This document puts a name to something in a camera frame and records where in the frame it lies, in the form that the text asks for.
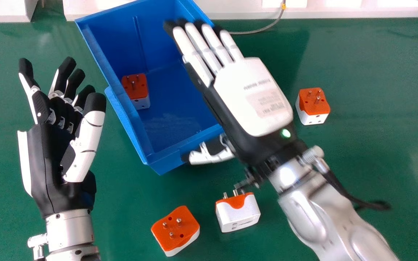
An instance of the blue plastic box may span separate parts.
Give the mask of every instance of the blue plastic box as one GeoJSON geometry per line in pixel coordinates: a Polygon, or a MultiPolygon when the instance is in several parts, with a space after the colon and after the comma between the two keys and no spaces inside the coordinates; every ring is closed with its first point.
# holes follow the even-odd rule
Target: blue plastic box
{"type": "Polygon", "coordinates": [[[106,97],[142,162],[159,175],[223,131],[162,27],[178,18],[212,25],[191,0],[138,0],[75,21],[109,84],[106,97]],[[138,73],[146,74],[149,109],[136,110],[121,85],[124,75],[138,73]]]}

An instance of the robotic hand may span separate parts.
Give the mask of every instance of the robotic hand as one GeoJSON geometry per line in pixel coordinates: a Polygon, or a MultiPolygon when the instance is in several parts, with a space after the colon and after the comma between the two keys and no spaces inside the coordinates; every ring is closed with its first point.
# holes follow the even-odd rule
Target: robotic hand
{"type": "Polygon", "coordinates": [[[96,180],[89,169],[103,129],[106,98],[92,86],[75,96],[85,78],[75,66],[73,58],[64,60],[46,96],[33,79],[30,61],[19,61],[18,76],[35,121],[28,132],[17,132],[22,181],[46,221],[46,233],[28,239],[35,261],[100,260],[90,216],[96,180]],[[50,252],[46,258],[45,244],[50,252]]]}
{"type": "Polygon", "coordinates": [[[213,141],[189,153],[191,164],[228,159],[229,149],[246,166],[247,179],[235,188],[269,180],[293,232],[321,261],[398,260],[352,202],[376,210],[389,206],[350,195],[323,160],[323,151],[298,139],[292,108],[259,58],[245,58],[229,32],[202,21],[167,21],[164,29],[225,131],[212,150],[207,143],[213,141]]]}

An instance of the gray cable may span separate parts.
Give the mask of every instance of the gray cable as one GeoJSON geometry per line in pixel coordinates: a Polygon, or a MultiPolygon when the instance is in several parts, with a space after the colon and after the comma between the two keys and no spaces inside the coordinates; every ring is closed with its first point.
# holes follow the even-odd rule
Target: gray cable
{"type": "Polygon", "coordinates": [[[253,33],[260,33],[260,32],[263,32],[263,31],[265,31],[265,30],[267,30],[267,29],[271,28],[272,26],[274,26],[274,25],[276,25],[278,22],[280,22],[281,17],[283,16],[283,13],[285,12],[285,8],[284,8],[285,4],[286,4],[286,0],[283,0],[283,1],[281,2],[281,6],[280,6],[280,8],[281,8],[280,15],[279,15],[279,16],[278,16],[278,18],[277,18],[275,21],[273,21],[273,23],[271,23],[270,25],[267,25],[267,26],[265,26],[265,27],[263,27],[263,28],[256,29],[256,30],[252,30],[252,31],[245,31],[245,32],[229,32],[229,33],[230,33],[230,34],[238,34],[238,35],[240,35],[240,34],[253,34],[253,33]]]}

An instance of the green light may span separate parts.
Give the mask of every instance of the green light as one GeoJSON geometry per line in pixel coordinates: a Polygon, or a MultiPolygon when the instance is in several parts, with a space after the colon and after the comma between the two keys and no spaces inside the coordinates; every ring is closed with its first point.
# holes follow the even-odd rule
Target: green light
{"type": "Polygon", "coordinates": [[[287,129],[282,129],[280,135],[283,138],[291,138],[291,132],[287,129]]]}

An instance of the green table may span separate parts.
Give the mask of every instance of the green table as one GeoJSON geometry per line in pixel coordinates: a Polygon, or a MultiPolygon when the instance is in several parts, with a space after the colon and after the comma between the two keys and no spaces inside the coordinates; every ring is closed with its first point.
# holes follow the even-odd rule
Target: green table
{"type": "MultiPolygon", "coordinates": [[[[232,30],[267,21],[221,21],[232,30]]],[[[290,102],[301,88],[324,89],[332,112],[300,137],[325,158],[356,196],[384,199],[394,210],[365,210],[404,261],[418,261],[418,18],[282,20],[275,30],[235,37],[245,56],[259,56],[290,102]]],[[[74,23],[59,7],[36,10],[33,23],[0,24],[0,260],[31,260],[28,237],[44,233],[38,209],[20,175],[18,129],[32,125],[18,81],[18,58],[33,62],[47,91],[63,58],[73,56],[86,81],[103,79],[74,23]]],[[[156,175],[143,165],[109,104],[99,151],[91,167],[98,181],[92,212],[103,260],[167,260],[151,225],[187,205],[201,225],[199,238],[173,260],[316,260],[290,230],[269,184],[255,190],[260,222],[222,234],[214,202],[243,178],[236,161],[182,166],[156,175]]]]}

